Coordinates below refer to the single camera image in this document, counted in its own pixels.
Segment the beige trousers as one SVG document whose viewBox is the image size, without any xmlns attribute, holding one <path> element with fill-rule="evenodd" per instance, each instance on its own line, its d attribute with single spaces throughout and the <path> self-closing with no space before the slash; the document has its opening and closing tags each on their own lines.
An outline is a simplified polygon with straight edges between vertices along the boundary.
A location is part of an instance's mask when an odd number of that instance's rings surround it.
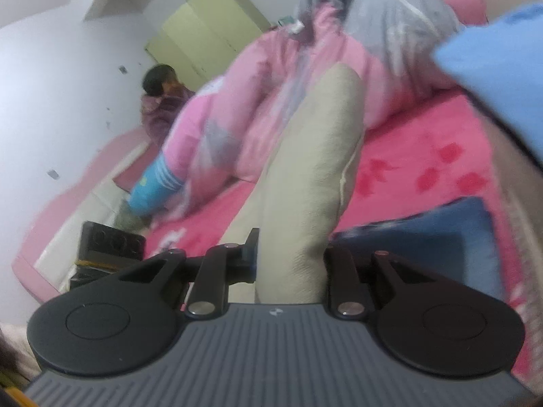
<svg viewBox="0 0 543 407">
<path fill-rule="evenodd" d="M 256 280 L 231 285 L 235 303 L 320 302 L 324 254 L 353 195 L 364 127 L 362 80 L 336 63 L 309 89 L 254 189 L 222 236 L 259 229 Z"/>
</svg>

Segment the blue jeans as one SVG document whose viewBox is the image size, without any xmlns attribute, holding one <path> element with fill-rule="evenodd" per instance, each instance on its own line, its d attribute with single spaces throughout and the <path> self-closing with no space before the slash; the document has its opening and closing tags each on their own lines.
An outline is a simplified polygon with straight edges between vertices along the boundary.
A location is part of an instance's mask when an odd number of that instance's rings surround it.
<svg viewBox="0 0 543 407">
<path fill-rule="evenodd" d="M 414 265 L 503 301 L 505 288 L 492 218 L 479 197 L 337 232 L 334 245 L 356 257 L 389 251 Z"/>
</svg>

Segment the pink white headboard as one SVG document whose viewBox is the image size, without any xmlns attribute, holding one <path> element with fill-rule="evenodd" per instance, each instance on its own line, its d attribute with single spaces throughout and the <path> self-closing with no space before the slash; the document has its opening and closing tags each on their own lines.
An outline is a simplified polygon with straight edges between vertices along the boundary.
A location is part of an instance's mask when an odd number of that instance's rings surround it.
<svg viewBox="0 0 543 407">
<path fill-rule="evenodd" d="M 115 137 L 97 151 L 80 180 L 49 202 L 30 225 L 12 270 L 37 302 L 46 302 L 67 287 L 83 223 L 112 223 L 125 197 L 113 179 L 143 154 L 147 144 L 141 129 Z"/>
</svg>

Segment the dark pink pillow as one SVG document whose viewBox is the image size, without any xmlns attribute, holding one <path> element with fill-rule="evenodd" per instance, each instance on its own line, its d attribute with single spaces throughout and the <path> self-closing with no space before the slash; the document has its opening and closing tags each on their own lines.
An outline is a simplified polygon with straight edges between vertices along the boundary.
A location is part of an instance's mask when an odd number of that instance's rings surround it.
<svg viewBox="0 0 543 407">
<path fill-rule="evenodd" d="M 145 169 L 154 162 L 156 157 L 157 152 L 148 151 L 142 153 L 124 168 L 120 174 L 114 177 L 113 183 L 124 192 L 130 193 L 142 177 Z"/>
</svg>

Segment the pink floral blanket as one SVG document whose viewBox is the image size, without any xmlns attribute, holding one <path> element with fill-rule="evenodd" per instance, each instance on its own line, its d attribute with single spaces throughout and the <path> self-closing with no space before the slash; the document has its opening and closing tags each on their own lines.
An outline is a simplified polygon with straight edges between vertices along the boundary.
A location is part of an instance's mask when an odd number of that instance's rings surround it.
<svg viewBox="0 0 543 407">
<path fill-rule="evenodd" d="M 246 138 L 255 131 L 257 143 L 275 143 L 275 134 L 265 125 L 262 131 L 257 119 L 272 119 L 271 107 L 264 96 L 242 97 L 206 95 L 204 100 L 190 103 L 189 112 L 204 108 L 216 110 L 218 118 L 234 119 L 239 125 L 242 113 L 248 113 Z M 498 260 L 476 260 L 476 267 L 492 266 L 494 272 L 476 274 L 476 284 L 484 278 L 497 278 L 498 288 L 516 311 L 527 329 L 527 346 L 514 366 L 517 376 L 528 381 L 542 371 L 542 336 L 533 336 L 540 328 L 541 310 L 535 309 L 535 300 L 528 295 L 522 270 L 520 245 L 513 237 L 511 215 L 506 211 L 505 189 L 500 186 L 497 166 L 492 161 L 490 137 L 476 118 L 475 109 L 466 97 L 450 92 L 431 102 L 423 103 L 407 113 L 399 113 L 376 132 L 371 131 L 362 147 L 362 159 L 355 180 L 353 198 L 343 214 L 337 232 L 365 227 L 392 219 L 431 217 L 430 210 L 445 212 L 445 205 L 462 197 L 479 197 L 491 222 L 491 235 L 495 238 Z M 223 187 L 212 193 L 207 202 L 196 205 L 192 213 L 181 219 L 153 222 L 147 236 L 145 254 L 157 254 L 169 248 L 185 249 L 188 253 L 203 253 L 214 245 L 226 231 L 241 205 L 256 184 L 257 177 L 241 171 L 241 179 L 232 187 Z"/>
</svg>

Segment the person in purple jacket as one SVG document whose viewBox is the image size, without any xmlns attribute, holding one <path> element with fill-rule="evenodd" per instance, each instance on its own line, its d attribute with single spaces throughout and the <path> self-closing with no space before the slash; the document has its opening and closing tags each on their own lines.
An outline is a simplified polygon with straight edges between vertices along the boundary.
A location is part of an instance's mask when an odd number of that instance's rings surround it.
<svg viewBox="0 0 543 407">
<path fill-rule="evenodd" d="M 177 79 L 173 67 L 158 64 L 152 67 L 142 81 L 142 126 L 157 147 L 161 147 L 184 105 L 194 92 Z"/>
</svg>

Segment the light blue cloth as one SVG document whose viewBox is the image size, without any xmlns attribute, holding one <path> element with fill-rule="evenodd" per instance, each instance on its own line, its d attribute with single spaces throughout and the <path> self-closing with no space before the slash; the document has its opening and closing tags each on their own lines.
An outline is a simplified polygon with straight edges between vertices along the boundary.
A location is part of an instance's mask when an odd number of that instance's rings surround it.
<svg viewBox="0 0 543 407">
<path fill-rule="evenodd" d="M 542 3 L 467 27 L 433 52 L 438 68 L 542 166 Z"/>
</svg>

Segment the yellow green wardrobe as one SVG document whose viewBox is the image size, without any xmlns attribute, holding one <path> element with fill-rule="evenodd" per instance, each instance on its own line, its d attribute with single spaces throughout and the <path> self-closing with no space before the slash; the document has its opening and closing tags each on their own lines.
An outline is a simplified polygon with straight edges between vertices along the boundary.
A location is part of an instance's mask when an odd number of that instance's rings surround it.
<svg viewBox="0 0 543 407">
<path fill-rule="evenodd" d="M 187 0 L 145 49 L 156 62 L 172 66 L 181 83 L 196 91 L 222 75 L 269 27 L 250 0 Z"/>
</svg>

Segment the pink grey quilt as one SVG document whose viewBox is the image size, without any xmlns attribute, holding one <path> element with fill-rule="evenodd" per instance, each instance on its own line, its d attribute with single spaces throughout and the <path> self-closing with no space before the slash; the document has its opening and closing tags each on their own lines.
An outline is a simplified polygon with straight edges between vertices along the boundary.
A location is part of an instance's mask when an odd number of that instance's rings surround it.
<svg viewBox="0 0 543 407">
<path fill-rule="evenodd" d="M 306 93 L 336 63 L 361 77 L 369 129 L 451 88 L 452 80 L 433 63 L 433 51 L 487 20 L 485 0 L 301 0 L 294 17 L 293 24 L 248 44 L 223 75 L 184 105 L 130 193 L 133 214 L 178 219 L 239 179 L 236 172 L 250 170 L 257 177 Z M 202 101 L 206 95 L 264 96 L 272 119 L 257 119 L 257 126 L 262 131 L 268 125 L 275 143 L 257 143 L 254 129 L 252 139 L 246 138 L 248 113 L 234 125 L 216 110 L 205 111 L 210 101 L 188 111 L 194 97 Z"/>
</svg>

